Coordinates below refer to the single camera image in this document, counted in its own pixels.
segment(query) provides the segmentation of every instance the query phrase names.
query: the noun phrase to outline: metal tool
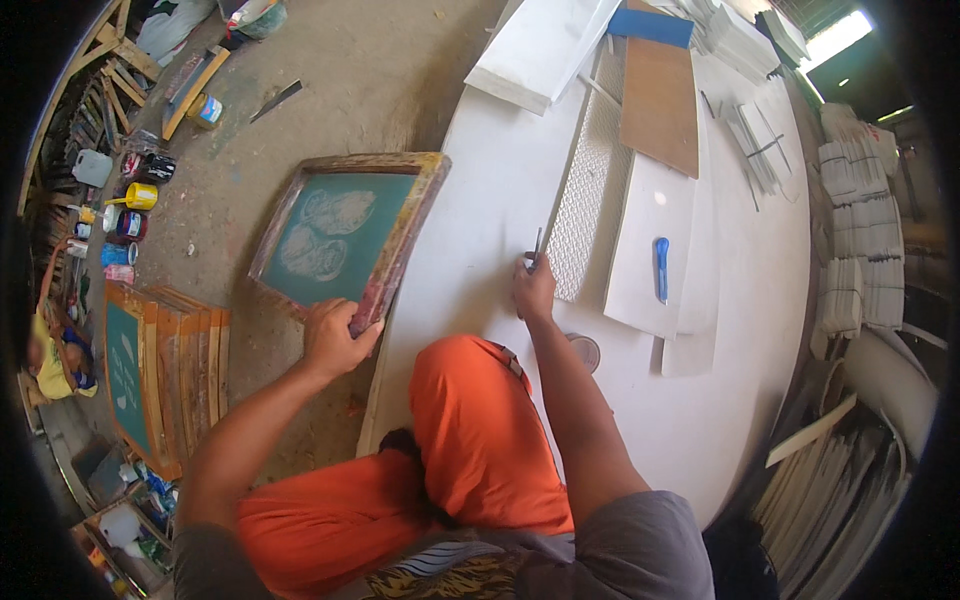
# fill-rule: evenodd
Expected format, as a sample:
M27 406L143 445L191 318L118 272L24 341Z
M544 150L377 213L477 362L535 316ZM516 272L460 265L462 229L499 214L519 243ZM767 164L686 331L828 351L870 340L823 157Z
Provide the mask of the metal tool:
M543 228L537 229L537 243L534 245L534 258L530 263L530 266L527 267L527 273L533 273L537 269L537 263L540 262L540 241L543 237Z
M271 98L270 101L267 102L267 104L263 105L263 108L258 110L256 114L252 115L250 117L250 122L252 123L253 121L256 121L263 115L267 114L268 112L276 108L276 106L279 105L281 102L283 102L290 96L293 96L294 94L296 94L302 89L303 89L303 84L300 83L300 80L296 80L292 84L287 85L286 88L283 89L283 91L281 91L276 96Z
M666 305L666 251L670 249L670 240L665 237L657 240L657 298Z

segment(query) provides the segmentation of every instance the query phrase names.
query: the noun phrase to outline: hand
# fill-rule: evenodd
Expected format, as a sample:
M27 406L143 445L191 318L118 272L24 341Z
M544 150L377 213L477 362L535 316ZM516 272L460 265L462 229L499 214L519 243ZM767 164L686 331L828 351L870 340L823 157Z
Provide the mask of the hand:
M54 247L54 252L60 252L61 250L65 249L67 246L70 245L69 242L73 238L74 238L73 235L64 235L63 239L57 242L57 245Z
M303 358L297 369L318 386L318 391L333 379L356 369L373 351L383 331L383 321L378 321L357 339L352 339L348 325L357 307L356 302L336 298L316 303L307 310Z
M534 253L527 252L524 256L533 260ZM518 258L514 265L516 315L528 324L553 320L553 293L557 289L557 280L553 278L550 259L545 253L540 253L533 269L533 273L527 271L523 258Z

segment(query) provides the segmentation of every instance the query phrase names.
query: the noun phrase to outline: textured white panel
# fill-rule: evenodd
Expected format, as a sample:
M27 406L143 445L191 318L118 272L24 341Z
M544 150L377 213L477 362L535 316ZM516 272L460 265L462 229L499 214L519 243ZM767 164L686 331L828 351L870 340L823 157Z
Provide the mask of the textured white panel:
M627 45L613 40L612 54L599 46L595 81L622 102ZM603 308L633 153L620 143L620 108L592 89L546 245L557 298Z

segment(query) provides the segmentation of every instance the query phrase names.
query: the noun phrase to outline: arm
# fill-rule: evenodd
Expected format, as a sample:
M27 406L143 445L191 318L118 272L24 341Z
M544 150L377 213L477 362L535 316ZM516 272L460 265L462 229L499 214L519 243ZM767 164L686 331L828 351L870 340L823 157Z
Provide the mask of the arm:
M57 254L67 247L67 243L71 239L73 239L72 235L67 235L61 239L54 247L53 253L50 254L50 262L47 264L47 270L43 274L43 280L40 282L40 294L36 299L37 311L43 308L43 303L47 300L47 296L50 295L50 284L54 281L54 271L57 269Z
M183 480L178 528L200 522L234 528L234 504L247 493L287 424L311 397L372 351L383 323L353 340L348 323L356 310L356 302L342 298L314 304L307 313L301 360L207 433Z
M648 492L636 472L613 420L613 411L573 347L553 321L557 282L541 254L531 274L518 259L514 269L517 315L534 343L543 405L564 459L567 495L574 523L617 498Z
M70 371L70 366L66 362L66 348L63 347L63 330L60 328L55 328L50 331L50 337L53 338L54 348L57 352L57 357L60 359L60 364L63 366L63 378L66 379L67 385L70 386L71 392L77 391L77 378L73 376L73 373Z

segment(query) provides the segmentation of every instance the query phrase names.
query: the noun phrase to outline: yellow container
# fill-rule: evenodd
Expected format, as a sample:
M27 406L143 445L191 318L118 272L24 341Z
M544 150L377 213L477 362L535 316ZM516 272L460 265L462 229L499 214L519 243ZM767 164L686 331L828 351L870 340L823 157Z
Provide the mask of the yellow container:
M150 210L156 204L156 186L149 183L131 183L127 188L126 198L114 198L107 200L104 204L123 204L127 208L137 210Z
M224 105L219 100L209 94L200 92L197 99L186 110L186 118L205 130L213 130L220 125L220 117L223 113Z

